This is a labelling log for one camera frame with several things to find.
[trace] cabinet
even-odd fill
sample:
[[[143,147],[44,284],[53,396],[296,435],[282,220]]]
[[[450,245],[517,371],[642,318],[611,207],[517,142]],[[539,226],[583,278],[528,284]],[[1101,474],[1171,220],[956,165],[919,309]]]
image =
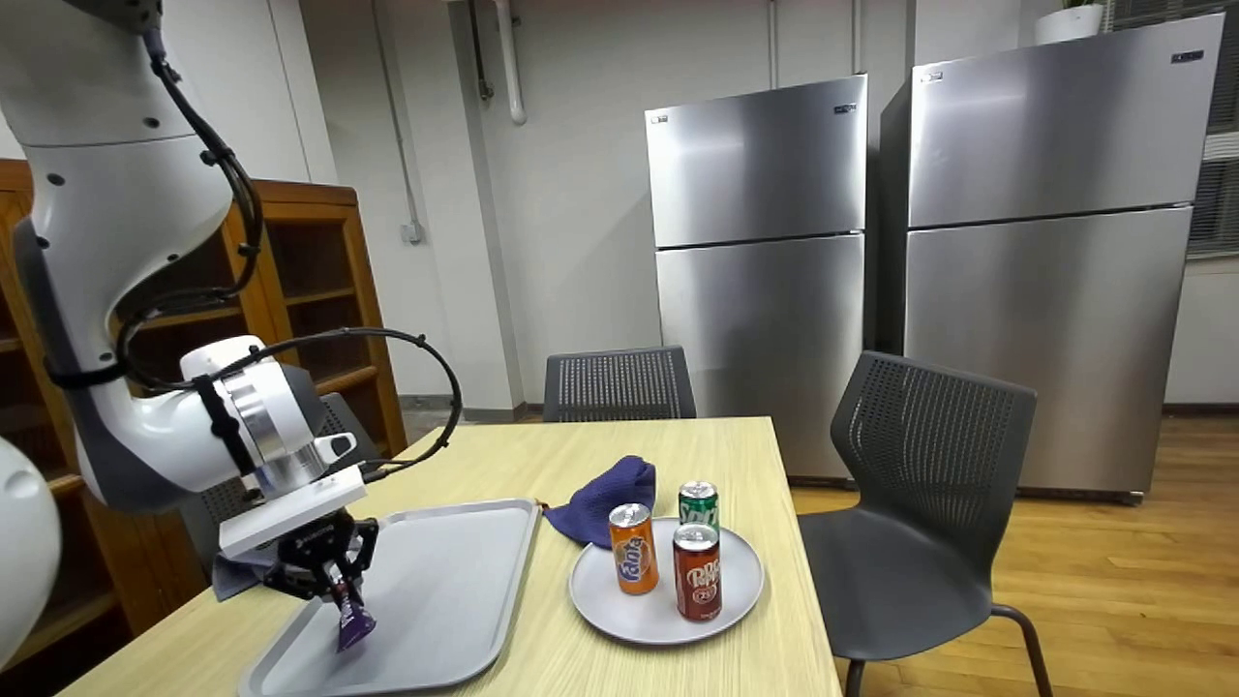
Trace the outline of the cabinet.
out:
[[[153,323],[131,341],[131,360],[143,371],[176,378],[181,351],[234,333],[255,333],[277,343],[332,324],[383,324],[357,194],[343,186],[259,182],[259,199],[268,211],[268,242],[255,258],[255,278],[230,309]],[[12,266],[7,227],[25,220],[28,207],[28,169],[0,164],[0,435],[52,480],[64,504],[66,555],[53,605],[20,661],[0,673],[0,695],[7,695],[28,661],[59,653],[59,642],[95,634],[95,642],[110,651],[204,584],[177,516],[121,516],[96,509],[75,474],[72,417],[38,368],[38,338]],[[239,213],[230,213],[210,245],[153,275],[126,305],[171,288],[225,288],[246,262],[239,249],[246,226]],[[318,378],[318,391],[343,391],[380,454],[405,449],[405,414],[383,341],[331,341],[281,360],[304,363]]]

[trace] green can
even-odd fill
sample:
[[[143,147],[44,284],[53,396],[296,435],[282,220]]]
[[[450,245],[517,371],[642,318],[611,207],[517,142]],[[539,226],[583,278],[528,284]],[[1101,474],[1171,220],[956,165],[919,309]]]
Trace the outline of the green can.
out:
[[[710,524],[721,536],[721,488],[714,480],[687,480],[678,496],[682,524]]]

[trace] blue cloth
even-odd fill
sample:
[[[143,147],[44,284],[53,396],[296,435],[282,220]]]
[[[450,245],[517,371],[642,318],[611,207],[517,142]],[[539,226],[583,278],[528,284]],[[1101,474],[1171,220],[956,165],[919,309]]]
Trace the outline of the blue cloth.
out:
[[[611,550],[611,527],[610,516],[619,504],[642,504],[654,509],[654,466],[642,456],[625,456],[598,480],[588,480],[565,509],[550,509],[545,519],[556,531],[574,540],[577,545],[599,545]]]

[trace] stainless steel refrigerator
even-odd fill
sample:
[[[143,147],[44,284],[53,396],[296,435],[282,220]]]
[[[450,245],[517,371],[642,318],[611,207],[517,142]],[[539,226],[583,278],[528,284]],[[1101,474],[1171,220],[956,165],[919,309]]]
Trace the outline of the stainless steel refrigerator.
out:
[[[1152,491],[1222,29],[930,61],[883,110],[879,343],[1036,389],[1021,488]]]
[[[771,414],[789,478],[846,478],[828,414],[864,333],[868,76],[652,110],[647,156],[696,414]]]

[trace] chair backrest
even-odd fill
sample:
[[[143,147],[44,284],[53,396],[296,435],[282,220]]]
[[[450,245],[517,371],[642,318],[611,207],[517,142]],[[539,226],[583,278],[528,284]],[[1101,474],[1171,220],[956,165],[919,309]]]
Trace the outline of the chair backrest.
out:
[[[859,509],[954,545],[988,581],[1038,400],[1012,385],[864,351],[834,417]]]
[[[545,360],[545,422],[696,417],[678,343]]]

